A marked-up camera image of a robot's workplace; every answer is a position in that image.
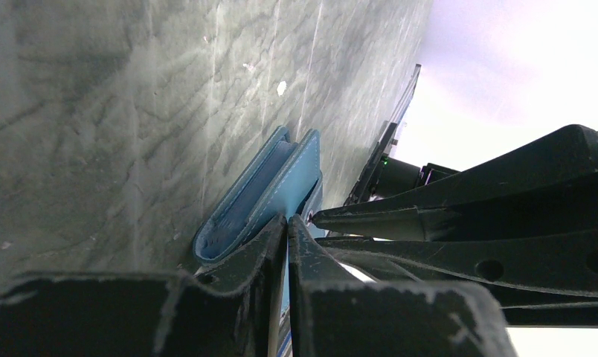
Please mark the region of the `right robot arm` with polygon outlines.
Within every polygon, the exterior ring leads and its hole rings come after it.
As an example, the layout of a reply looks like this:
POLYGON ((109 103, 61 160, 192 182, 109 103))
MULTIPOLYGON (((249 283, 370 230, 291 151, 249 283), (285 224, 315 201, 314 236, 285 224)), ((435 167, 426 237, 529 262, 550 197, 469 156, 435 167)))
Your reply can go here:
POLYGON ((464 171, 379 147, 318 243, 376 280, 471 281, 512 326, 598 327, 598 131, 573 124, 464 171))

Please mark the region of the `blue leather card holder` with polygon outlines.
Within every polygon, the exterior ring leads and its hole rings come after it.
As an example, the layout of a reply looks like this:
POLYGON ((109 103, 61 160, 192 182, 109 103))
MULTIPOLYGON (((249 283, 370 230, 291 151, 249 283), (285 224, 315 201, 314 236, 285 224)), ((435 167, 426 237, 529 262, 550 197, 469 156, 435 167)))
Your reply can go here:
POLYGON ((193 238, 193 256, 216 263, 253 239, 281 214, 308 222, 323 202, 321 137, 309 129, 294 142, 279 126, 193 238))

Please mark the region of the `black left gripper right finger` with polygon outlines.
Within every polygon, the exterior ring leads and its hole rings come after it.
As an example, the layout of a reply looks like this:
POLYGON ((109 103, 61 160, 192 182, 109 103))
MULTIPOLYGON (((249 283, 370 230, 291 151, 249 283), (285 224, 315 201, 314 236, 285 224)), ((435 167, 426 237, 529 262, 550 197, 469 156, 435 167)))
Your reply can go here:
POLYGON ((459 281, 365 283, 289 220, 295 356, 514 356, 498 302, 459 281))

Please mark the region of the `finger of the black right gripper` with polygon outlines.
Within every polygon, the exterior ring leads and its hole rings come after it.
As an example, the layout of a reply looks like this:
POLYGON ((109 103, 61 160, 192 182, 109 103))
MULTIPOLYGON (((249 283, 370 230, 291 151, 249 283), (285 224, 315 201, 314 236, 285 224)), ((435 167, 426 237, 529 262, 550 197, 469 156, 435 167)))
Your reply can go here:
POLYGON ((313 222, 403 241, 516 239, 598 228, 598 131, 564 126, 426 186, 320 211, 313 222))
POLYGON ((489 241, 335 237, 319 244, 375 280, 481 284, 515 327, 598 327, 598 229, 489 241))

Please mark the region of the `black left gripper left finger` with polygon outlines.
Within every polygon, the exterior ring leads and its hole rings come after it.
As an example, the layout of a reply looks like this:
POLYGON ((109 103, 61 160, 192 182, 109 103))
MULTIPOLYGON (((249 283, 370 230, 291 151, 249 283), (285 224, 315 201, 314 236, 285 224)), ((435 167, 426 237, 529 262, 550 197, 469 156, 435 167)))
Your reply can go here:
POLYGON ((0 294, 0 356, 273 356, 287 221, 208 271, 39 272, 0 294))

